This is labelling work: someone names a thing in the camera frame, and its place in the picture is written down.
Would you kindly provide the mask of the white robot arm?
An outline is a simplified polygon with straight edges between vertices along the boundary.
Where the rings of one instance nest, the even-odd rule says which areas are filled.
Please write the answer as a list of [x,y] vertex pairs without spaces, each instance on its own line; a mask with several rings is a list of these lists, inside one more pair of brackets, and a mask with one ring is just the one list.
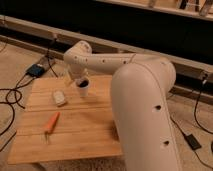
[[92,52],[80,41],[63,55],[77,83],[87,69],[110,74],[110,98],[127,171],[182,171],[167,93],[176,80],[172,62],[141,53]]

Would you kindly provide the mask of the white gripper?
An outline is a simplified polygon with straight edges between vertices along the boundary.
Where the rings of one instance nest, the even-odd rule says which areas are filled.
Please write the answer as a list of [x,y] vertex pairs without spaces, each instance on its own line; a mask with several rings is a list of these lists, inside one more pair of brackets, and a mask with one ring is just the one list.
[[68,72],[73,80],[85,80],[86,69],[80,65],[69,65]]

